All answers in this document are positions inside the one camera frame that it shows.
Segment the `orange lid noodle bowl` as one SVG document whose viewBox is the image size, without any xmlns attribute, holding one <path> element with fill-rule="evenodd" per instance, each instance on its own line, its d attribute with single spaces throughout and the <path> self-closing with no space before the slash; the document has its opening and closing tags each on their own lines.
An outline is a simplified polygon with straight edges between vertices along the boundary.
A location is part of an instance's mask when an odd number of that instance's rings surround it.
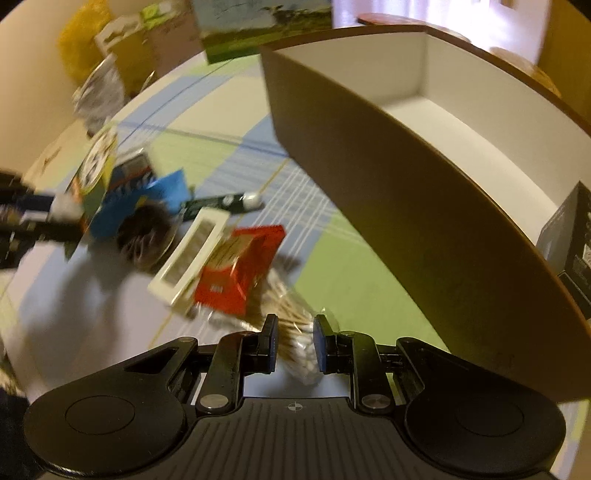
<svg viewBox="0 0 591 480">
<path fill-rule="evenodd" d="M 522 57 L 517 53 L 500 47 L 491 47 L 489 51 L 491 54 L 506 61 L 507 63 L 510 63 L 515 68 L 530 76 L 539 84 L 543 85 L 547 90 L 554 93 L 557 97 L 562 97 L 559 89 L 552 81 L 552 79 L 541 68 L 539 68 L 537 65 L 533 64 L 526 58 Z"/>
</svg>

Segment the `silver plastic bag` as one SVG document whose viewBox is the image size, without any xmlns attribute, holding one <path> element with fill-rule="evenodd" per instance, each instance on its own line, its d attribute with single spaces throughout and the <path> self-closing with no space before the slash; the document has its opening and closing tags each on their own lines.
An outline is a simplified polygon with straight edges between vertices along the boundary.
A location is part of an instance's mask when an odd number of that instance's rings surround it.
<svg viewBox="0 0 591 480">
<path fill-rule="evenodd" d="M 125 99 L 124 84 L 112 53 L 100 62 L 72 96 L 74 113 L 82 119 L 89 137 L 93 137 L 125 105 Z"/>
</svg>

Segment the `white hair claw clip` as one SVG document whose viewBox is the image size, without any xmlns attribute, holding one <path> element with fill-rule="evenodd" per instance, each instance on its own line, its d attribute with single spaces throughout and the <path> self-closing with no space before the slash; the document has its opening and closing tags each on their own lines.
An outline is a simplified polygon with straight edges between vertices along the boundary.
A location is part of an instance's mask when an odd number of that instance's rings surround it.
<svg viewBox="0 0 591 480">
<path fill-rule="evenodd" d="M 202 208 L 148 284 L 148 292 L 168 306 L 177 304 L 221 241 L 229 217 L 224 210 Z"/>
</svg>

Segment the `dark hair scrunchie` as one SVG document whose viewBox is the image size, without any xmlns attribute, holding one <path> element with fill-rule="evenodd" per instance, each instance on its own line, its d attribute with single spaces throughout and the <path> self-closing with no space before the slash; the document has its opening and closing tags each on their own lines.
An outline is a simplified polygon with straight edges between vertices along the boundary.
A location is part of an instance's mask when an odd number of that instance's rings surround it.
<svg viewBox="0 0 591 480">
<path fill-rule="evenodd" d="M 118 227 L 115 243 L 120 255 L 139 270 L 150 270 L 174 243 L 178 225 L 157 204 L 137 207 Z"/>
</svg>

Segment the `dark green small tube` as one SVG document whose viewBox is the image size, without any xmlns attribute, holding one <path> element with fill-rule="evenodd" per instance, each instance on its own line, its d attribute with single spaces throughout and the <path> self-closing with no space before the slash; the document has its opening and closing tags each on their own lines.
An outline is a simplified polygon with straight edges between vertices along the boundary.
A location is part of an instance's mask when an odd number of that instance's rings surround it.
<svg viewBox="0 0 591 480">
<path fill-rule="evenodd" d="M 238 215 L 259 210 L 263 207 L 263 197 L 257 192 L 226 194 L 214 197 L 201 197 L 184 202 L 181 206 L 183 221 L 192 221 L 200 210 L 214 208 Z"/>
</svg>

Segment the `blue tissue packet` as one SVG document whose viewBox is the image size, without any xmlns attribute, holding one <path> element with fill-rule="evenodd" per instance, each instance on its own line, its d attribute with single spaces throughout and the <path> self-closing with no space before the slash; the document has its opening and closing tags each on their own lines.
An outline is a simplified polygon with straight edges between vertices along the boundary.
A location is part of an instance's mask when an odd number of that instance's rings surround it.
<svg viewBox="0 0 591 480">
<path fill-rule="evenodd" d="M 145 148 L 128 150 L 118 157 L 107 192 L 131 190 L 144 186 L 155 178 L 147 150 Z"/>
</svg>

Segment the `red lid noodle bowl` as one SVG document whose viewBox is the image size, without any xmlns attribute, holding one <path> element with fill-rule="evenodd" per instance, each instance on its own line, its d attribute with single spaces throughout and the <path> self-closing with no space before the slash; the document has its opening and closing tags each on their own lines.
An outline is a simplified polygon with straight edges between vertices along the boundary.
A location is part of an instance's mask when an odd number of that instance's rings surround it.
<svg viewBox="0 0 591 480">
<path fill-rule="evenodd" d="M 455 36 L 459 39 L 462 39 L 464 41 L 470 42 L 470 40 L 466 36 L 462 35 L 461 33 L 456 32 L 454 30 L 446 28 L 444 26 L 432 24 L 432 23 L 426 22 L 424 20 L 403 17 L 403 16 L 398 16 L 398 15 L 391 15 L 391 14 L 384 14 L 384 13 L 361 13 L 358 16 L 356 16 L 356 22 L 358 22 L 359 24 L 362 24 L 362 25 L 366 25 L 366 26 L 372 26 L 372 25 L 384 25 L 384 26 L 423 25 L 423 26 L 429 26 L 431 28 L 437 29 L 437 30 L 447 33 L 449 35 L 453 35 L 453 36 Z"/>
</svg>

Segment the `black product box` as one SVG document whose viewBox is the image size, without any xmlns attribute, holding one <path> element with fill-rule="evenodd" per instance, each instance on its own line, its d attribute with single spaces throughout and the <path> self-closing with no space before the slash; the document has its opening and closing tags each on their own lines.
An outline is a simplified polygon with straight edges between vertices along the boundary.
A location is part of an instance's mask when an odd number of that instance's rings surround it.
<svg viewBox="0 0 591 480">
<path fill-rule="evenodd" d="M 536 247 L 590 320 L 590 189 L 578 182 L 544 225 Z"/>
</svg>

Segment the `brown cardboard boxes pile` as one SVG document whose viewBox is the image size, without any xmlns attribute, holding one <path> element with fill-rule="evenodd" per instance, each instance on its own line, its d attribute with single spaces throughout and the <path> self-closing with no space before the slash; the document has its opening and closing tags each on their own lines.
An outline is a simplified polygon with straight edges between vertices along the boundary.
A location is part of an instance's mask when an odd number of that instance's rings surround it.
<svg viewBox="0 0 591 480">
<path fill-rule="evenodd" d="M 114 56 L 128 98 L 204 49 L 188 1 L 152 1 L 111 20 L 95 43 L 104 55 Z"/>
</svg>

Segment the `cotton swab bag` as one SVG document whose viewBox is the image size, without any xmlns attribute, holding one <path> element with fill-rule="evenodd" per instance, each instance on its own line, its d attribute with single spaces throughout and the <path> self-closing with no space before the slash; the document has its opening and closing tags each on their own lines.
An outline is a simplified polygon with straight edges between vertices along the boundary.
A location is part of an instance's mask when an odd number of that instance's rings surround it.
<svg viewBox="0 0 591 480">
<path fill-rule="evenodd" d="M 279 319 L 277 356 L 291 377 L 304 385 L 317 385 L 322 373 L 314 346 L 315 313 L 310 304 L 287 282 L 287 271 L 273 264 L 266 277 L 256 283 L 242 316 L 223 313 L 212 307 L 198 307 L 200 315 L 212 326 L 260 332 L 266 316 Z"/>
</svg>

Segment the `white pill bottle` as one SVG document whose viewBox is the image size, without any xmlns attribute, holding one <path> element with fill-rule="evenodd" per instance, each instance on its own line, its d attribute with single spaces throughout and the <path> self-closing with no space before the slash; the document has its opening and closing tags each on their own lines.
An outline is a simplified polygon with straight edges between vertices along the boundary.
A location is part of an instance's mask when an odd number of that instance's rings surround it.
<svg viewBox="0 0 591 480">
<path fill-rule="evenodd" d="M 83 216 L 82 204 L 69 193 L 56 194 L 51 203 L 48 220 L 52 222 L 74 223 Z"/>
</svg>

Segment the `blue hand cream tube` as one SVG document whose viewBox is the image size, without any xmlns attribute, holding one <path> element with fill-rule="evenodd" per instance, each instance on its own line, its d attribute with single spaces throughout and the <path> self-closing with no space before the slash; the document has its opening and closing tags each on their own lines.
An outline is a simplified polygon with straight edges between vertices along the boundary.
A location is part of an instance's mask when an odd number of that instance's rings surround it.
<svg viewBox="0 0 591 480">
<path fill-rule="evenodd" d="M 182 170 L 152 179 L 132 188 L 119 188 L 108 194 L 90 223 L 89 232 L 94 240 L 106 240 L 116 235 L 125 218 L 139 207 L 155 205 L 169 215 L 179 212 L 190 199 L 190 192 Z"/>
</svg>

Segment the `brown cardboard storage box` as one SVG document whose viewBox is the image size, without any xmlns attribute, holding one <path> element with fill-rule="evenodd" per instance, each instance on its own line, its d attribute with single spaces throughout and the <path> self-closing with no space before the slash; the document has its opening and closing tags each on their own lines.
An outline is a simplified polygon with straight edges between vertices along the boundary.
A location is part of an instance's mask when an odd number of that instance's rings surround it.
<svg viewBox="0 0 591 480">
<path fill-rule="evenodd" d="M 461 358 L 567 402 L 590 328 L 533 244 L 590 177 L 590 126 L 500 58 L 429 26 L 260 50 L 276 138 Z"/>
</svg>

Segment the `yellow plastic bag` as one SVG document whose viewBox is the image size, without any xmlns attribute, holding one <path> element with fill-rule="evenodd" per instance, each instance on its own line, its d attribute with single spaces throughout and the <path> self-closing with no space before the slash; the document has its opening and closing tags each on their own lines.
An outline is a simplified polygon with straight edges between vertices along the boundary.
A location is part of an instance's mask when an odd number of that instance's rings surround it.
<svg viewBox="0 0 591 480">
<path fill-rule="evenodd" d="M 79 87 L 104 59 L 95 36 L 113 19 L 107 1 L 86 1 L 61 30 L 57 48 L 67 76 Z"/>
</svg>

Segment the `red snack packet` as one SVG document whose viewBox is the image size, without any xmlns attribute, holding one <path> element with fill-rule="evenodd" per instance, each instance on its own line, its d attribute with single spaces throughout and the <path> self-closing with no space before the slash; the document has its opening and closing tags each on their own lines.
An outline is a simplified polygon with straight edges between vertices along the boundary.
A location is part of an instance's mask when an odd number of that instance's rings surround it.
<svg viewBox="0 0 591 480">
<path fill-rule="evenodd" d="M 232 230 L 201 270 L 193 299 L 231 316 L 243 316 L 256 283 L 266 275 L 286 238 L 283 225 Z"/>
</svg>

